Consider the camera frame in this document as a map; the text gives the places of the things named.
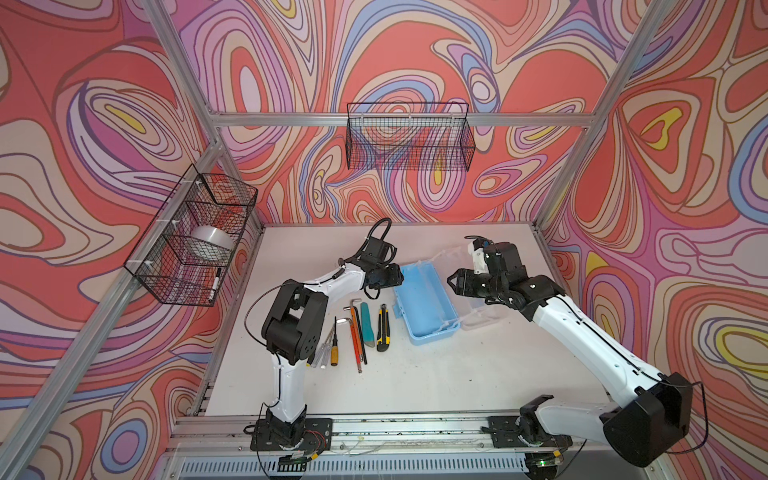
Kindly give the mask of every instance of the black cable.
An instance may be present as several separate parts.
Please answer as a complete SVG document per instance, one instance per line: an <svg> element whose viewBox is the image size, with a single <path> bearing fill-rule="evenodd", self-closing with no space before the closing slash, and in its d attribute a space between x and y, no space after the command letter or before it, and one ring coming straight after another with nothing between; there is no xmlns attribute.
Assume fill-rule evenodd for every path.
<svg viewBox="0 0 768 480"><path fill-rule="evenodd" d="M574 457L571 458L571 461L568 462L568 464L565 466L565 468L563 468L560 471L560 473L558 473L557 476L555 476L555 478L560 478L560 476L563 475L565 473L565 471L568 470L568 468L570 468L571 465L574 464L574 461L576 460L576 457L578 457L578 454L581 453L581 449L584 448L584 445L587 445L587 441L586 440L584 440L584 443L582 443L581 447L578 448L578 450L576 451L576 454L574 455Z"/></svg>
<svg viewBox="0 0 768 480"><path fill-rule="evenodd" d="M322 280L322 281L320 281L318 283L304 283L304 285L323 285L325 282L329 282L331 280L335 280L335 279L339 278L340 276L342 276L344 274L344 271L345 271L344 267L341 267L341 268L339 268L336 271L336 273L334 273L333 275L329 276L325 280Z"/></svg>
<svg viewBox="0 0 768 480"><path fill-rule="evenodd" d="M384 222L386 222L386 223L387 223L387 225L386 225L386 229L384 229L384 234L383 234L381 237L379 237L379 240L384 240L384 237L386 237L386 234L388 234L388 233L389 233L389 228L391 228L391 227L392 227L392 219L391 219L391 218L389 218L389 217L384 217L384 218L382 218L381 220L379 220L378 222L374 223L374 224L373 224L373 227L371 227L371 230L368 230L368 238L370 238L370 237L373 235L373 231L374 231L376 228L378 228L378 227L379 227L379 225L381 225L381 224L382 224L382 223L384 223Z"/></svg>
<svg viewBox="0 0 768 480"><path fill-rule="evenodd" d="M261 340L259 340L258 338L256 338L256 337L255 337L255 335L253 335L253 334L250 332L250 330L248 329L248 316L250 315L250 311L251 311L251 310L253 310L253 308L256 306L256 304L257 304L257 303L259 303L259 301L260 301L262 298L264 298L264 297L265 297L265 295L267 295L267 294L268 294L269 292L271 292L272 290L277 290L277 289L279 289L279 288L280 288L280 287L282 287L283 285L316 285L316 284L315 284L315 283L303 283L303 282L287 282L287 283L281 283L280 285L278 285L278 286L273 286L272 288L270 288L270 289L269 289L269 290L267 290L266 292L262 293L262 294L261 294L261 296L260 296L259 298L257 298L255 302L253 302L253 303L251 303L251 304L250 304L250 307L248 308L248 311L247 311L247 312L246 312L246 314L245 314L245 319L243 319L243 326L245 327L245 331L246 331L246 332L248 332L248 335L250 335L250 338L252 338L252 339L256 340L258 343L260 343L261 345L263 345L263 346L264 346L264 348L266 348L266 343L264 343L264 342L262 342Z"/></svg>
<svg viewBox="0 0 768 480"><path fill-rule="evenodd" d="M484 240L485 242L488 242L488 245L495 245L490 238L480 237L479 235L467 235L464 238L467 240Z"/></svg>
<svg viewBox="0 0 768 480"><path fill-rule="evenodd" d="M655 379L654 377L648 375L646 372L641 372L641 373L646 377L648 377L649 379L654 380L655 382L658 382L662 385L678 387L678 388L680 387L679 385L674 385L673 383L667 383L663 380ZM690 385L691 386L698 385L699 388L701 389L701 408L704 411L704 437L701 439L701 442L699 442L698 445L696 445L695 447L691 447L690 449L683 450L681 452L672 452L670 450L667 450L665 453L668 453L670 455L685 455L687 453L695 452L696 450L703 447L707 443L707 440L710 437L710 417L707 414L707 394L704 393L704 382L699 380L698 382L693 382Z"/></svg>
<svg viewBox="0 0 768 480"><path fill-rule="evenodd" d="M363 293L364 293L364 294L365 294L365 295L366 295L368 298L370 298L371 300L378 300L378 299L379 299L379 295L381 295L381 294L382 294L382 290L381 290L380 288L376 288L376 289L372 288L371 290L375 290L375 291L376 291L376 296L371 296L371 294L370 294L370 293L368 293L368 290L367 290L367 288L368 288L368 286L364 286L364 287L362 288L362 292L363 292Z"/></svg>
<svg viewBox="0 0 768 480"><path fill-rule="evenodd" d="M283 363L280 361L280 355L275 354L275 357L277 358L277 365L282 365ZM275 400L275 403L272 405L267 405L266 407L268 409L271 409L272 407L276 406L278 403L280 403L280 397L283 395L283 375L281 375L282 370L278 372L277 374L277 400Z"/></svg>
<svg viewBox="0 0 768 480"><path fill-rule="evenodd" d="M571 308L571 306L568 305L568 302L563 300L561 297L559 297L559 296L551 296L550 298L556 298L556 299L560 300L562 303L565 304L566 307L568 307L568 309L571 311L571 313L573 313L576 316L576 318L581 319L583 321L583 319ZM605 342L606 345L610 346L611 349L614 350L621 358L626 360L627 363L632 365L635 370L637 370L642 375L646 376L648 379L651 379L651 380L653 380L656 383L660 383L662 385L671 386L671 387L675 387L675 388L680 388L682 386L682 385L674 385L673 383L665 382L662 379L655 379L654 377L648 375L646 372L644 372L642 369L638 368L634 363L632 363L626 356L622 355L621 352L619 352L616 348L614 348L614 346L612 346L609 342L607 342L602 337L602 335L600 335L599 333L595 332L594 329L592 327L590 327L587 323L584 323L584 326L586 326L589 330L591 330L595 335L599 336ZM695 452L696 450L698 450L701 447L703 447L707 443L707 440L710 437L710 419L709 419L709 416L707 414L707 396L704 393L704 383L699 380L698 382L693 382L693 383L690 384L691 387L694 387L696 385L698 385L701 388L701 407L702 407L702 410L704 411L704 437L703 437L703 439L701 440L701 442L698 445L696 445L695 447L692 447L692 448L690 448L688 450L683 450L682 452L670 452L670 451L667 451L665 453L669 453L670 455L685 455L687 453Z"/></svg>
<svg viewBox="0 0 768 480"><path fill-rule="evenodd" d="M259 407L259 417L256 419L256 428L254 430L254 435L256 438L259 438L259 421L261 420L261 412L264 410L264 407L266 406L266 403L261 402L261 407ZM259 456L259 448L257 445L256 448L256 460L259 461L259 468L261 468L261 471L264 473L264 476L267 478L267 480L272 480L270 476L266 473L266 470L264 470L264 465L261 465L261 457Z"/></svg>

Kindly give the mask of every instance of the teal tool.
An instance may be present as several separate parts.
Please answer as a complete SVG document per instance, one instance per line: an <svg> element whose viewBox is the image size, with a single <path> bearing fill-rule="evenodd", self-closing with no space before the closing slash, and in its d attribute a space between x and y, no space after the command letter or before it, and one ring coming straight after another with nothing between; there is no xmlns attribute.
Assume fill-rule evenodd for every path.
<svg viewBox="0 0 768 480"><path fill-rule="evenodd" d="M376 337L373 336L373 328L371 328L371 314L368 311L368 303L362 302L360 306L360 316L362 317L362 342L366 346L376 346Z"/></svg>

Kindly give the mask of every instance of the blue plastic box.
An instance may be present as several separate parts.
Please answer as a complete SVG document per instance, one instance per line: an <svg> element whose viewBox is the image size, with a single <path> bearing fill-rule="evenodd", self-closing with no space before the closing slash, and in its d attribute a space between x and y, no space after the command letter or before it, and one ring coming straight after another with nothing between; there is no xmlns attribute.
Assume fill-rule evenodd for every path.
<svg viewBox="0 0 768 480"><path fill-rule="evenodd" d="M401 268L402 285L395 287L396 316L406 321L411 343L423 345L445 339L461 326L432 262Z"/></svg>

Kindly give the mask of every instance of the yellow utility knife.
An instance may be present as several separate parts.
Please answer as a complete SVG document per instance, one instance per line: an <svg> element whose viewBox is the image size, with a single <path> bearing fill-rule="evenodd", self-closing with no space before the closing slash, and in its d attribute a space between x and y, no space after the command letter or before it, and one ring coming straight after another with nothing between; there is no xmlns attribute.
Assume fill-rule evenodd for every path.
<svg viewBox="0 0 768 480"><path fill-rule="evenodd" d="M382 303L379 309L379 334L376 336L376 350L386 352L389 348L389 311Z"/></svg>

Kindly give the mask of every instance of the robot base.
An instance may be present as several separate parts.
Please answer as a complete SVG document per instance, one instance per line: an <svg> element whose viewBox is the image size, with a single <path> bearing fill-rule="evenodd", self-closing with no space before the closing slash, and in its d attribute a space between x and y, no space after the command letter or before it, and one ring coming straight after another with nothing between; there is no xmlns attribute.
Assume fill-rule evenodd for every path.
<svg viewBox="0 0 768 480"><path fill-rule="evenodd" d="M549 438L541 443L536 442L534 439L526 439L526 442L520 438L520 433L515 431L519 418L520 417L517 416L488 417L489 433L491 434L494 448L508 449L514 447L529 447L531 444L538 444L536 446L567 449L574 444L573 440L571 440L571 437L568 435L548 435Z"/></svg>
<svg viewBox="0 0 768 480"><path fill-rule="evenodd" d="M332 419L308 419L306 407L299 418L288 424L278 419L270 410L266 418L260 419L253 430L250 440L251 451L279 452L287 450L303 450L315 452L331 447L333 434Z"/></svg>

